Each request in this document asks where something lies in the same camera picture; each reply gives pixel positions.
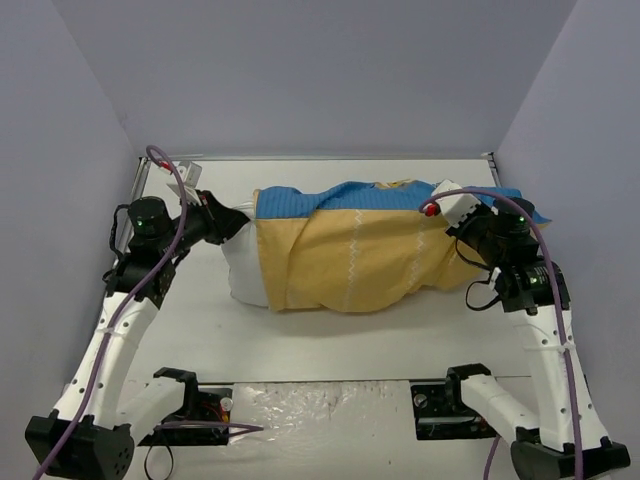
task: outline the folded fabric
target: folded fabric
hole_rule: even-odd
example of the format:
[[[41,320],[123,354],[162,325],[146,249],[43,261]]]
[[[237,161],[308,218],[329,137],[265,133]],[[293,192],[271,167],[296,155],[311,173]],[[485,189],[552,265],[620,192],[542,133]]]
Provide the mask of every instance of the folded fabric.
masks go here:
[[[266,301],[275,311],[325,307],[372,312],[425,286],[446,290],[467,282],[478,270],[456,254],[453,239],[445,234],[444,219],[418,212],[434,188],[405,180],[346,182],[318,194],[290,187],[256,191],[255,219],[241,232],[244,240],[234,238],[224,247],[227,260],[234,257],[229,262],[232,295],[248,303]],[[521,196],[513,189],[487,189]],[[479,199],[493,203],[491,197]],[[547,222],[537,212],[535,220]],[[238,274],[247,271],[247,260],[240,260],[243,248],[238,246],[246,250],[253,238],[262,279],[259,288],[255,279],[252,286],[243,287]],[[474,258],[475,252],[462,245],[461,249]]]

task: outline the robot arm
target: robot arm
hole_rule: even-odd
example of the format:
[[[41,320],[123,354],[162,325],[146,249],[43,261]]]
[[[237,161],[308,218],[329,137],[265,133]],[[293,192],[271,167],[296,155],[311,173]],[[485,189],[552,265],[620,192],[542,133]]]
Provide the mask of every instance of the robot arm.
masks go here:
[[[197,242],[220,245],[249,219],[221,205],[210,192],[190,188],[185,228],[174,257],[184,258]],[[156,267],[175,238],[178,219],[172,220],[164,202],[144,197],[128,208],[134,235],[129,252],[107,280],[106,297],[93,338],[71,384],[48,417],[32,417],[26,439],[42,464],[65,430],[83,410],[86,390],[94,385],[78,425],[49,466],[49,475],[80,480],[119,480],[126,474],[133,449],[167,416],[193,411],[198,395],[195,374],[162,369],[142,393],[118,405],[122,387],[147,328],[157,315],[175,276],[171,261],[157,271],[115,318],[122,301]],[[103,339],[110,335],[104,348]],[[95,381],[93,366],[102,359]]]
[[[461,187],[442,182],[434,194]],[[513,199],[530,215],[533,205]],[[521,479],[560,479],[574,475],[574,435],[567,366],[569,351],[580,415],[585,478],[594,478],[629,465],[624,445],[612,443],[587,388],[571,329],[569,295],[560,269],[548,272],[538,255],[524,218],[496,201],[492,208],[474,195],[444,197],[428,206],[427,215],[442,214],[447,233],[475,250],[490,271],[489,286],[518,332],[531,372],[538,413],[506,392],[483,365],[454,367],[448,372],[451,401],[482,415],[511,446]],[[549,275],[559,286],[567,342],[562,344],[556,323]]]

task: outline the gray wall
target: gray wall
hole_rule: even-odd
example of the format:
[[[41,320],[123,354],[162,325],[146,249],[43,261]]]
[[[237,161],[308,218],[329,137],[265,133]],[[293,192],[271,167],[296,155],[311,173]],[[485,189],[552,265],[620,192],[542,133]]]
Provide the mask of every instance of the gray wall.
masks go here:
[[[640,2],[579,0],[498,150],[505,184],[556,223],[596,407],[640,474]]]
[[[31,478],[24,438],[93,330],[116,202],[136,161],[50,0],[0,6],[0,478]]]
[[[54,0],[138,152],[494,150],[575,0]]]

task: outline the red light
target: red light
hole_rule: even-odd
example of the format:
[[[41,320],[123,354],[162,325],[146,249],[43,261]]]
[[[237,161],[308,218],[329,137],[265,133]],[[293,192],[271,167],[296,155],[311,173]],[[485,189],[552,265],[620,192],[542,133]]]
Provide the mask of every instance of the red light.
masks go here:
[[[440,207],[437,203],[430,203],[429,205],[427,205],[427,208],[425,208],[424,214],[427,217],[435,217],[436,215],[440,214]]]

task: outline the blue cloth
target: blue cloth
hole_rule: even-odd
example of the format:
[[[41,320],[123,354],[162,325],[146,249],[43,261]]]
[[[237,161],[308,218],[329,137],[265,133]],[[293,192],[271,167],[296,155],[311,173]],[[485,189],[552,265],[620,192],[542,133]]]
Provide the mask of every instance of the blue cloth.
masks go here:
[[[270,187],[260,191],[256,219],[308,218],[316,210],[417,210],[436,185],[413,181],[398,187],[380,188],[375,183],[345,182],[322,193],[302,193],[292,187]],[[509,197],[522,197],[513,188],[482,187]],[[486,205],[494,199],[478,195]],[[547,219],[534,213],[536,223]]]

